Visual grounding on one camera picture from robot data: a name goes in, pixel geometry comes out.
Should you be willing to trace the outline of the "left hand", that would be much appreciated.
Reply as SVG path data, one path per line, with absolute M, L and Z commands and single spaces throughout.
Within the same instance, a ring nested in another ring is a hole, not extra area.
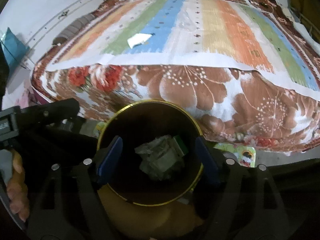
M 28 189 L 25 180 L 25 172 L 22 165 L 22 158 L 18 152 L 12 153 L 12 176 L 7 184 L 7 194 L 10 199 L 10 209 L 13 214 L 25 222 L 29 217 L 29 201 L 27 198 Z

